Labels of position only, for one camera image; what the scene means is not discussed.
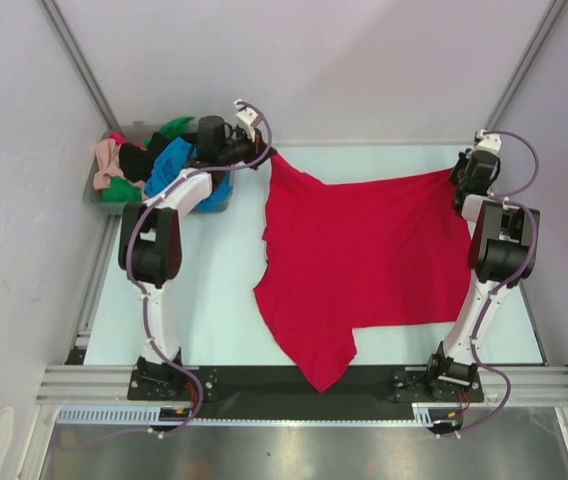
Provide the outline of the red t shirt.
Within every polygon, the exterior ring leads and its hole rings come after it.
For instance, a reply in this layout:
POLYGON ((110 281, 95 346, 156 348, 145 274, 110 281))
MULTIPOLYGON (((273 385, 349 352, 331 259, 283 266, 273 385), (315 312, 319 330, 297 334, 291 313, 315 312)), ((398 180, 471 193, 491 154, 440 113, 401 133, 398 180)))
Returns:
POLYGON ((272 159, 266 268, 254 295, 275 342, 315 390, 344 374, 358 329, 456 320, 471 274, 469 228, 453 193, 445 170, 326 184, 272 159))

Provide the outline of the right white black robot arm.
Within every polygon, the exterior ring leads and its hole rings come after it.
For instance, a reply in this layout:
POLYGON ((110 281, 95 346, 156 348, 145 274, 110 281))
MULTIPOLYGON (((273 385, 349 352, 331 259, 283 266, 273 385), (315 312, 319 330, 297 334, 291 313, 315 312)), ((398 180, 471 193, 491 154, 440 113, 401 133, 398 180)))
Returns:
POLYGON ((488 327, 535 265, 540 211, 490 196, 500 168, 496 153, 468 149, 459 154, 449 177, 455 186, 454 210, 473 225, 467 261, 471 280, 457 320, 429 358, 425 393, 438 402, 463 399, 479 387, 479 354, 488 327))

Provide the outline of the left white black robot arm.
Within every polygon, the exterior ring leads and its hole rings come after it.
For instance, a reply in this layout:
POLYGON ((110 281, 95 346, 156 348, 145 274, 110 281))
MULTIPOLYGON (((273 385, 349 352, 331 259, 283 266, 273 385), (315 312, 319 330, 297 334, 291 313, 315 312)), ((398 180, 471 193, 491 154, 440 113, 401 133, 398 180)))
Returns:
POLYGON ((137 382, 171 400, 191 380, 169 304, 183 261, 181 223, 190 213, 225 210, 235 172, 258 169, 275 151, 268 123, 251 108, 240 110, 235 124, 209 115, 175 137, 157 132, 148 150, 155 157, 146 198, 123 208, 118 263, 140 293, 146 340, 135 364, 137 382))

